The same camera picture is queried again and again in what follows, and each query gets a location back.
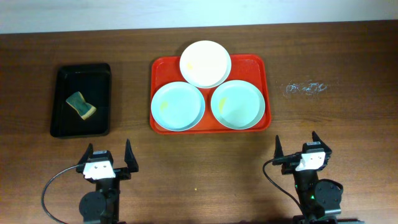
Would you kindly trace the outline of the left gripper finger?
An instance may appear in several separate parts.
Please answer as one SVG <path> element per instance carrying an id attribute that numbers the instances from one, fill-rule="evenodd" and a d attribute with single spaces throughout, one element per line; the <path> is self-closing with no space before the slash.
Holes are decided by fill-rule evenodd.
<path id="1" fill-rule="evenodd" d="M 93 145 L 92 143 L 89 143 L 85 153 L 82 155 L 81 159 L 78 162 L 78 165 L 85 164 L 88 159 L 92 156 L 93 154 Z"/>
<path id="2" fill-rule="evenodd" d="M 132 152 L 131 142 L 128 139 L 126 140 L 124 161 L 127 164 L 127 168 L 129 169 L 129 172 L 138 172 L 139 171 L 139 165 L 138 165 L 136 158 Z"/>

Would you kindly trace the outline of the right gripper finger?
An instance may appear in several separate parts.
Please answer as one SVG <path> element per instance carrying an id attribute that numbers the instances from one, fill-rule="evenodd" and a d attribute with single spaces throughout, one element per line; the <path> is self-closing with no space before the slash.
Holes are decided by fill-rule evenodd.
<path id="1" fill-rule="evenodd" d="M 282 158 L 284 157 L 284 153 L 282 150 L 282 145 L 280 143 L 279 136 L 275 136 L 275 151 L 274 151 L 274 160 L 275 161 L 281 161 Z"/>
<path id="2" fill-rule="evenodd" d="M 320 139 L 315 131 L 312 131 L 312 140 L 313 142 L 319 142 L 325 152 L 330 152 L 330 148 Z"/>

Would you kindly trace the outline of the green and yellow sponge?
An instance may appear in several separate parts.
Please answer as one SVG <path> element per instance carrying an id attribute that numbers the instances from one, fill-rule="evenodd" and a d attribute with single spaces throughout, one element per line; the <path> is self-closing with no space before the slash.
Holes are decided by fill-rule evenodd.
<path id="1" fill-rule="evenodd" d="M 78 113 L 83 120 L 86 120 L 96 112 L 96 108 L 87 103 L 79 91 L 69 96 L 66 99 L 66 102 Z"/>

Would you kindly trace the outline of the light blue plate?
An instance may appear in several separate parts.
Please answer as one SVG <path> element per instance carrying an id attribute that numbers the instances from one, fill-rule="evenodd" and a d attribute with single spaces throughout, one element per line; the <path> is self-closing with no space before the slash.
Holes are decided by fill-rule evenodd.
<path id="1" fill-rule="evenodd" d="M 261 91 L 243 80 L 231 80 L 217 87 L 211 96 L 210 105 L 216 120 L 235 130 L 255 126 L 266 111 Z"/>
<path id="2" fill-rule="evenodd" d="M 175 132 L 196 126 L 204 116 L 205 108 L 203 94 L 187 82 L 172 82 L 160 87 L 150 105 L 155 122 Z"/>

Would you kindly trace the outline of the white plate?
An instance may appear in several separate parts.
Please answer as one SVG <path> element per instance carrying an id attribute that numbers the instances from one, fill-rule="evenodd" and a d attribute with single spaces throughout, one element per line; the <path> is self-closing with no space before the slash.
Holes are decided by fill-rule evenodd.
<path id="1" fill-rule="evenodd" d="M 232 59 L 219 43 L 200 40 L 190 44 L 183 51 L 179 68 L 184 79 L 193 86 L 213 88 L 229 77 Z"/>

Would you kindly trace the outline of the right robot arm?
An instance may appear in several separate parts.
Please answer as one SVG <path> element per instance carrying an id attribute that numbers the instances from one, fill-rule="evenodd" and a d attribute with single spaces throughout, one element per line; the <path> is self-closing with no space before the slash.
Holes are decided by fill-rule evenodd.
<path id="1" fill-rule="evenodd" d="M 298 195 L 301 215 L 293 217 L 294 223 L 336 223 L 341 213 L 343 186 L 330 179 L 319 179 L 331 157 L 332 150 L 316 134 L 306 142 L 300 152 L 285 155 L 278 136 L 275 137 L 275 151 L 272 164 L 281 166 L 283 175 L 292 174 Z"/>

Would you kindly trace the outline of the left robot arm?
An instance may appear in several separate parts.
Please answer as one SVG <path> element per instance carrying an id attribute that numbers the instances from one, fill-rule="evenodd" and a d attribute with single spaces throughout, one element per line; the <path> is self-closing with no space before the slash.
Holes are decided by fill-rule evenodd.
<path id="1" fill-rule="evenodd" d="M 79 174 L 83 174 L 96 187 L 80 200 L 79 212 L 84 223 L 120 223 L 120 182 L 131 179 L 131 174 L 139 171 L 130 140 L 126 141 L 124 161 L 126 167 L 114 168 L 110 151 L 95 151 L 92 144 L 88 145 L 76 168 Z"/>

